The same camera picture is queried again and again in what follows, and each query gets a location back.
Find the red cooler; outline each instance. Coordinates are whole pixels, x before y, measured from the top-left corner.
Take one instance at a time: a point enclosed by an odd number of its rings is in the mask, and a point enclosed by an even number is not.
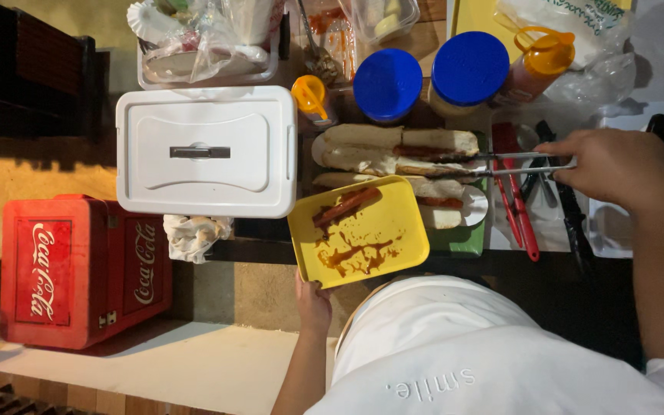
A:
[[[5,205],[2,338],[84,349],[171,306],[163,217],[86,195]]]

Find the tongs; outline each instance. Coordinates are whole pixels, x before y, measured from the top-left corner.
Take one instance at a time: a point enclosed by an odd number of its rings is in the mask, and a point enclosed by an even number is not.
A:
[[[464,161],[473,161],[473,160],[503,160],[503,159],[534,159],[537,157],[551,157],[551,154],[538,153],[536,151],[529,151],[526,153],[507,153],[507,154],[494,154],[494,153],[479,153],[474,156],[461,156],[457,154],[453,155],[442,155],[438,156],[436,161],[433,163],[463,163]],[[482,171],[448,171],[448,172],[438,172],[433,174],[427,174],[428,177],[434,177],[438,179],[461,179],[461,178],[473,178],[477,179],[480,177],[493,177],[495,175],[504,175],[504,174],[533,174],[533,173],[552,173],[558,170],[565,170],[574,168],[572,165],[556,165],[549,167],[537,167],[537,168],[512,168],[508,170],[493,170],[487,168]]]

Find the cooler latch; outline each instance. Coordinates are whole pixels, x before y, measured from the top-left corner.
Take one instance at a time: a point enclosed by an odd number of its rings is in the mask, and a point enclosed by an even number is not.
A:
[[[116,310],[99,316],[99,328],[103,329],[106,325],[116,323]]]

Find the container handle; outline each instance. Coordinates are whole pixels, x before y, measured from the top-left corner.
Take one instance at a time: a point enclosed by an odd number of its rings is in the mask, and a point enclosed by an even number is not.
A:
[[[525,47],[519,42],[519,35],[521,35],[521,33],[527,34],[527,32],[547,33],[548,35],[560,37],[560,32],[558,32],[557,30],[548,29],[547,27],[542,27],[542,26],[522,27],[521,29],[519,29],[519,32],[516,32],[516,34],[514,35],[514,44],[516,44],[516,47],[518,47],[522,53],[527,53],[529,48]]]

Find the yellow tray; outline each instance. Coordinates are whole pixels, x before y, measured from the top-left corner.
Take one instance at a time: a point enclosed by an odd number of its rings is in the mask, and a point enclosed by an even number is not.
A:
[[[314,227],[312,216],[318,214],[322,206],[334,206],[342,194],[371,186],[377,187],[382,196],[364,203],[357,217],[347,217],[330,226],[329,240],[322,240],[322,230]],[[323,288],[415,267],[429,256],[429,241],[414,191],[400,176],[352,184],[298,200],[289,214],[289,227],[301,278],[319,281]],[[349,252],[353,247],[359,250],[364,245],[386,244],[388,241],[391,243],[386,247],[365,247],[356,252],[340,264],[342,270],[330,268],[322,261],[335,252]],[[375,268],[376,259],[381,258],[382,263]],[[370,273],[366,274],[371,263]]]

